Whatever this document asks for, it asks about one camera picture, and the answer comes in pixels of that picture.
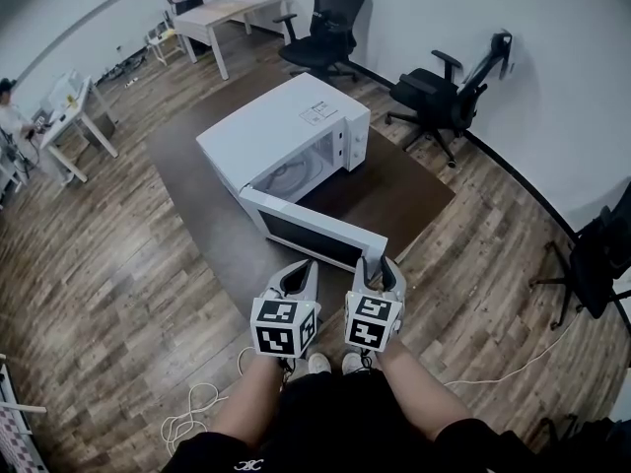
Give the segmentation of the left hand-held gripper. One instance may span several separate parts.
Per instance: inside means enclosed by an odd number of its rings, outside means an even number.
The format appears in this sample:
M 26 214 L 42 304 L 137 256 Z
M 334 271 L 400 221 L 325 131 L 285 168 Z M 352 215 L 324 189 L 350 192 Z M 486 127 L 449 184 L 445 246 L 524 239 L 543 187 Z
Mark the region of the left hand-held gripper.
M 252 303 L 250 331 L 257 354 L 299 359 L 314 341 L 321 306 L 317 301 L 318 264 L 292 263 L 275 273 Z

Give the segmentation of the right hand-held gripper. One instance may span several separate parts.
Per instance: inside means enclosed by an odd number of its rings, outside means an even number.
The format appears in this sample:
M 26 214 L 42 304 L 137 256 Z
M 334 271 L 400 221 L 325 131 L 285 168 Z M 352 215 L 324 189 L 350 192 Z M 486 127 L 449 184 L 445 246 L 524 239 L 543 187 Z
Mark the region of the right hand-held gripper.
M 345 299 L 345 342 L 370 351 L 384 351 L 401 329 L 405 312 L 406 280 L 398 266 L 381 257 L 383 291 L 370 286 L 367 262 L 361 256 L 355 267 L 351 291 Z

